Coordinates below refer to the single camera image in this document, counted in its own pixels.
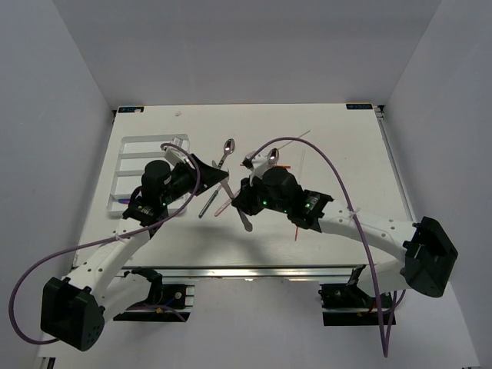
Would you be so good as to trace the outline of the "fork with pink handle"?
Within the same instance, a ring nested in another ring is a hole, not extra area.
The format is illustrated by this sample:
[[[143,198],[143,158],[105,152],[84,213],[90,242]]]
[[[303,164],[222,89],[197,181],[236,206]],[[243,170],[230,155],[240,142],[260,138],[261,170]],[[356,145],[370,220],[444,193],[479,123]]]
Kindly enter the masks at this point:
[[[233,199],[228,199],[215,213],[214,216],[220,216],[232,203]]]

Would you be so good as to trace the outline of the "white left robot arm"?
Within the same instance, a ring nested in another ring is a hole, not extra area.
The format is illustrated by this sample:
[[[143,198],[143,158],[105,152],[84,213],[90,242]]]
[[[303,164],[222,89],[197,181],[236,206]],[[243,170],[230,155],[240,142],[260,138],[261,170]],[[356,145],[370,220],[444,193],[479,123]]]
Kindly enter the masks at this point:
[[[201,162],[146,164],[141,184],[119,222],[124,233],[103,244],[65,278],[51,278],[43,288],[41,329],[80,350],[90,349],[106,323],[135,304],[153,307],[161,301],[162,276],[137,267],[115,282],[134,253],[147,244],[169,216],[168,206],[185,194],[201,194],[228,173]]]

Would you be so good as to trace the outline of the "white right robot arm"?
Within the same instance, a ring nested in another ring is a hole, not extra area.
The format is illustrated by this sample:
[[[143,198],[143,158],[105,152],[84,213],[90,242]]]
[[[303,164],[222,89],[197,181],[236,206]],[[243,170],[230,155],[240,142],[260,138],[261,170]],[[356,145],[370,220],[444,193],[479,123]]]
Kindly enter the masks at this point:
[[[391,261],[353,271],[347,296],[358,307],[367,305],[377,294],[407,289],[440,298],[458,257],[435,219],[395,221],[366,211],[350,211],[328,194],[303,189],[284,168],[273,167],[261,177],[243,179],[231,204],[249,216],[276,211],[304,230],[360,241],[389,254]]]

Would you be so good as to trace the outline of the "knife with teal handle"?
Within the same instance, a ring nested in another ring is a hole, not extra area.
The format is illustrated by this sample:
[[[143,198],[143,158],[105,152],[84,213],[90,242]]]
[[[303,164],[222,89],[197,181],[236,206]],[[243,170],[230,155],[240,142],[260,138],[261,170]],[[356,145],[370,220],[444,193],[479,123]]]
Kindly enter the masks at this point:
[[[198,214],[199,219],[202,219],[204,217],[204,215],[206,214],[207,210],[211,207],[211,204],[214,202],[214,200],[218,196],[220,190],[223,188],[223,184],[224,184],[224,181],[222,183],[220,183],[219,186],[212,192],[212,195],[207,200],[204,207],[201,209],[201,211]]]

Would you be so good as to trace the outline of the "silver fork black handle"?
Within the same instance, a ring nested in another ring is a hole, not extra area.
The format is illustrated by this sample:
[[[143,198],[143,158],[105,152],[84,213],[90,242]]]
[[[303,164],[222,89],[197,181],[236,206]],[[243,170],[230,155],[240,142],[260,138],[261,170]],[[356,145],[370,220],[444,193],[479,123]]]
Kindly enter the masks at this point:
[[[223,180],[221,181],[221,185],[222,185],[222,188],[225,190],[225,192],[228,194],[228,197],[230,198],[231,201],[233,201],[235,199],[235,195],[233,193],[233,191],[231,190],[231,187],[230,185],[228,184],[228,181],[227,180]],[[239,218],[241,219],[241,222],[244,226],[244,229],[247,231],[247,232],[252,232],[253,231],[253,225],[252,223],[248,220],[246,214],[239,210],[239,209],[236,209],[238,215],[239,215]]]

